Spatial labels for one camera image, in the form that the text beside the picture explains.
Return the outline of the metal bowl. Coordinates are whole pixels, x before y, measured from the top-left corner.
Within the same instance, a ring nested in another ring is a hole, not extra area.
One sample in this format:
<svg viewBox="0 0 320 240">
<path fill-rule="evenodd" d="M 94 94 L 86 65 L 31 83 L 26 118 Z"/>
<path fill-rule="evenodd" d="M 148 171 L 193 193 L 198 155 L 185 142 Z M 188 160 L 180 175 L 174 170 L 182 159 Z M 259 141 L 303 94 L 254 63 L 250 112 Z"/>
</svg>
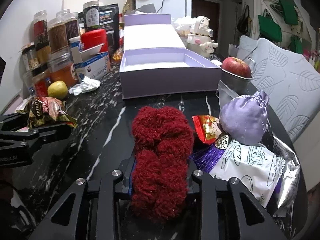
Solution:
<svg viewBox="0 0 320 240">
<path fill-rule="evenodd" d="M 238 94 L 243 94 L 252 80 L 253 77 L 242 77 L 222 68 L 221 81 Z"/>
</svg>

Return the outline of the light blue leaf cushion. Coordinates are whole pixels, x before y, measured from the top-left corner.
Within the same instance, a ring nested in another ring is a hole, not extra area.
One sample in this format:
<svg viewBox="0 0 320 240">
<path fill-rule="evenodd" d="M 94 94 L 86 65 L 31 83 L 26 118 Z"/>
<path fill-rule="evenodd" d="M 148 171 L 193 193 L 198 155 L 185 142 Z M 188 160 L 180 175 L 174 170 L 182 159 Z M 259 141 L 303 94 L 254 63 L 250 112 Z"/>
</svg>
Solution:
<svg viewBox="0 0 320 240">
<path fill-rule="evenodd" d="M 243 35 L 239 46 L 252 53 L 256 62 L 252 83 L 269 96 L 270 106 L 295 142 L 319 111 L 319 73 L 303 55 L 267 39 Z"/>
</svg>

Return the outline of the cream cartoon water bottle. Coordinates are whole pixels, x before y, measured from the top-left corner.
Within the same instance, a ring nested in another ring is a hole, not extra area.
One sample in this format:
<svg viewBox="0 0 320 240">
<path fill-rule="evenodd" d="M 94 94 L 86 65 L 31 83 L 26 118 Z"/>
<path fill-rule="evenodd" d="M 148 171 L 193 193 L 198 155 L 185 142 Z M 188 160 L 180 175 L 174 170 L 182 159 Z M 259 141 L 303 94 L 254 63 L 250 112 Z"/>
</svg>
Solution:
<svg viewBox="0 0 320 240">
<path fill-rule="evenodd" d="M 190 28 L 187 38 L 187 49 L 205 57 L 210 58 L 215 49 L 219 46 L 213 38 L 213 30 L 209 27 L 210 19 L 205 16 L 198 16 L 195 24 Z"/>
</svg>

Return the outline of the clear zip bag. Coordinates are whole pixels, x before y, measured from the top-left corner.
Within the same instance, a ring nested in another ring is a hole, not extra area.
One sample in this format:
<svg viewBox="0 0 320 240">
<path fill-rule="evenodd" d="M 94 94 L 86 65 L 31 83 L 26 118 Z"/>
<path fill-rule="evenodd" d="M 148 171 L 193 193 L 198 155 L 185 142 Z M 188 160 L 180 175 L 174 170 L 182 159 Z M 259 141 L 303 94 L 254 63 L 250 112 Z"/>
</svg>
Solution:
<svg viewBox="0 0 320 240">
<path fill-rule="evenodd" d="M 219 104 L 222 108 L 225 104 L 229 103 L 234 98 L 237 98 L 239 94 L 237 94 L 234 90 L 230 89 L 225 83 L 223 83 L 221 80 L 219 81 L 217 85 L 217 92 L 218 92 L 218 98 L 219 98 Z"/>
</svg>

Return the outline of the white printed snack bag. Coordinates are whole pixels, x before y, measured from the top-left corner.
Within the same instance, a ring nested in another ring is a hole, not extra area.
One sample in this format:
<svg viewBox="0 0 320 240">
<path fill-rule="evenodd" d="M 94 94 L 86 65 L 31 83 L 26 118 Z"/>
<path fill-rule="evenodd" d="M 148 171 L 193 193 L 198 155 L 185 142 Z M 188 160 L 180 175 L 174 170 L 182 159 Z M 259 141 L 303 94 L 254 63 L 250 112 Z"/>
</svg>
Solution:
<svg viewBox="0 0 320 240">
<path fill-rule="evenodd" d="M 264 145 L 247 146 L 232 140 L 217 164 L 208 173 L 228 181 L 238 178 L 266 207 L 282 175 L 285 160 Z"/>
</svg>

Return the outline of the lilac open gift box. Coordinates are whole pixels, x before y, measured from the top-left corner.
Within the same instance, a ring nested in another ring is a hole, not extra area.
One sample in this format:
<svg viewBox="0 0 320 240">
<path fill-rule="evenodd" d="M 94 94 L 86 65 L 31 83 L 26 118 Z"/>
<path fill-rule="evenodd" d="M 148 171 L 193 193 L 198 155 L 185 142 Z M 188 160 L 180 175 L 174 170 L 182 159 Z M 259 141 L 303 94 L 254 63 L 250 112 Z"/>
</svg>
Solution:
<svg viewBox="0 0 320 240">
<path fill-rule="evenodd" d="M 185 47 L 170 15 L 126 15 L 124 23 L 124 99 L 217 90 L 221 67 Z"/>
</svg>

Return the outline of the purple satin drawstring pouch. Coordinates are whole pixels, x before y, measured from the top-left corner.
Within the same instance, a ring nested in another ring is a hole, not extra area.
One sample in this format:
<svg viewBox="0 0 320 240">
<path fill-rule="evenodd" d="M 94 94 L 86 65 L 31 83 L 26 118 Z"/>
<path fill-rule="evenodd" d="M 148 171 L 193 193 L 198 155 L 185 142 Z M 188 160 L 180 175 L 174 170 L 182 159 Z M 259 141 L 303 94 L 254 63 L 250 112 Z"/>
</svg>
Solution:
<svg viewBox="0 0 320 240">
<path fill-rule="evenodd" d="M 268 127 L 268 103 L 269 96 L 263 90 L 232 99 L 220 107 L 222 129 L 241 144 L 256 145 Z"/>
</svg>

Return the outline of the brown spice jar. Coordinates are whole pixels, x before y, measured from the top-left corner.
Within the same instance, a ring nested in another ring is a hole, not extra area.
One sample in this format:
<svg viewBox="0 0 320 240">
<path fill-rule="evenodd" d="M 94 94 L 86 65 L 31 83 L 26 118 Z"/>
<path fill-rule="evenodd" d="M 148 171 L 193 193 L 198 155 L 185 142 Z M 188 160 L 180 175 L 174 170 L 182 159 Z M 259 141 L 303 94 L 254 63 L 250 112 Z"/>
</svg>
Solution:
<svg viewBox="0 0 320 240">
<path fill-rule="evenodd" d="M 48 22 L 47 33 L 52 54 L 68 47 L 66 25 L 62 17 L 56 17 Z"/>
</svg>

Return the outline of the silver foil bag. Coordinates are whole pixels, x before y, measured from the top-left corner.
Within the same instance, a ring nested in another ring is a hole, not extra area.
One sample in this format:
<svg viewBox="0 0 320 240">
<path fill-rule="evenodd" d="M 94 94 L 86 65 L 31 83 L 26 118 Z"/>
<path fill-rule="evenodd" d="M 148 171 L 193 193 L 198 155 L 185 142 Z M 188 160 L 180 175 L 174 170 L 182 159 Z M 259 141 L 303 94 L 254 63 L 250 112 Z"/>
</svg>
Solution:
<svg viewBox="0 0 320 240">
<path fill-rule="evenodd" d="M 287 213 L 293 213 L 300 179 L 300 162 L 294 150 L 276 136 L 273 137 L 273 150 L 284 160 L 273 217 L 285 217 Z"/>
</svg>

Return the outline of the white refrigerator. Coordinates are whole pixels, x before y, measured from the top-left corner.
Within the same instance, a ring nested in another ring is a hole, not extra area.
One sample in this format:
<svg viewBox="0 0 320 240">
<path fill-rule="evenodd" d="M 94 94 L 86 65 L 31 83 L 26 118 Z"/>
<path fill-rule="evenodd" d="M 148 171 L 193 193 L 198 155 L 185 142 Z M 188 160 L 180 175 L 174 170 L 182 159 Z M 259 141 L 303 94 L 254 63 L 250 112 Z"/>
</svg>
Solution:
<svg viewBox="0 0 320 240">
<path fill-rule="evenodd" d="M 136 8 L 153 4 L 159 14 L 170 14 L 171 18 L 191 17 L 192 0 L 136 0 Z"/>
</svg>

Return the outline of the blue white tissue box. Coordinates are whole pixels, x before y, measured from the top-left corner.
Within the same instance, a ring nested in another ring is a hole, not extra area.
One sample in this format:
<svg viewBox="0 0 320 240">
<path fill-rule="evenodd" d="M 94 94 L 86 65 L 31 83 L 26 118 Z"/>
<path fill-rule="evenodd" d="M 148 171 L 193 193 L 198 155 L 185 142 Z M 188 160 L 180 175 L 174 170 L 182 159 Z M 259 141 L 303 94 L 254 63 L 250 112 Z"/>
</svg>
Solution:
<svg viewBox="0 0 320 240">
<path fill-rule="evenodd" d="M 99 53 L 82 63 L 75 63 L 73 67 L 79 83 L 81 83 L 85 77 L 100 80 L 111 69 L 110 57 L 108 52 Z"/>
</svg>

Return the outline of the brown gold snack wrapper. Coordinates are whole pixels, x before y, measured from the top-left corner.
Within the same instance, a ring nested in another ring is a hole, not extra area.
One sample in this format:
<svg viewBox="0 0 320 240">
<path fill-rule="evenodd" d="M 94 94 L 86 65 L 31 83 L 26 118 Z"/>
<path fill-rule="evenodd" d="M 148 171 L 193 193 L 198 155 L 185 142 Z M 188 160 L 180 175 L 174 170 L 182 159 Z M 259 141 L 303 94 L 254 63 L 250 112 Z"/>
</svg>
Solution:
<svg viewBox="0 0 320 240">
<path fill-rule="evenodd" d="M 57 124 L 76 128 L 78 125 L 78 121 L 66 113 L 65 102 L 52 97 L 33 97 L 16 112 L 27 115 L 29 129 Z"/>
</svg>

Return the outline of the black snack pouch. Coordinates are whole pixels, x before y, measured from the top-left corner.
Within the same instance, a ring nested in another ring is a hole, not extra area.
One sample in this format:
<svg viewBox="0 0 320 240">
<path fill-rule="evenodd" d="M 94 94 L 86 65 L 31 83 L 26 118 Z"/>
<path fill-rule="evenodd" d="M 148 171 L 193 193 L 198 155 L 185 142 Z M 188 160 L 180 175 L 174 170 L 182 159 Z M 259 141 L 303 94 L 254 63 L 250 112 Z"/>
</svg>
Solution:
<svg viewBox="0 0 320 240">
<path fill-rule="evenodd" d="M 108 51 L 113 54 L 119 48 L 119 6 L 109 4 L 99 7 L 100 28 L 106 31 Z"/>
</svg>

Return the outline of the red fuzzy knitted item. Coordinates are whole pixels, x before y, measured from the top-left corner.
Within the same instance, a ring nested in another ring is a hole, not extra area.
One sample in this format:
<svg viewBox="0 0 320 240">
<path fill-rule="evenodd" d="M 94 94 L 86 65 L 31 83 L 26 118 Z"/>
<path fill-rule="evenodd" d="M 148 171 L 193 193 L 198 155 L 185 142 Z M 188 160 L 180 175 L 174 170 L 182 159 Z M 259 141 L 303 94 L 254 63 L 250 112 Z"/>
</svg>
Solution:
<svg viewBox="0 0 320 240">
<path fill-rule="evenodd" d="M 194 135 L 175 107 L 142 107 L 132 122 L 136 165 L 132 173 L 134 210 L 155 223 L 174 218 L 187 196 L 188 159 Z"/>
</svg>

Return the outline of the crumpled white tissue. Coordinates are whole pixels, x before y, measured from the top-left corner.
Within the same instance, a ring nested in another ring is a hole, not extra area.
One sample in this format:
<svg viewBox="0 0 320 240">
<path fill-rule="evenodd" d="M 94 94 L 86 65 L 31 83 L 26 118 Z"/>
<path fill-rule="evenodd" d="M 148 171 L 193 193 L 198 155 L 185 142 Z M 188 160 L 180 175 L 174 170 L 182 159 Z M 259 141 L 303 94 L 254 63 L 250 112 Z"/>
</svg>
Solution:
<svg viewBox="0 0 320 240">
<path fill-rule="evenodd" d="M 69 94 L 78 96 L 83 93 L 88 93 L 98 89 L 101 85 L 100 80 L 90 79 L 89 77 L 84 77 L 80 84 L 74 85 L 68 90 Z"/>
</svg>

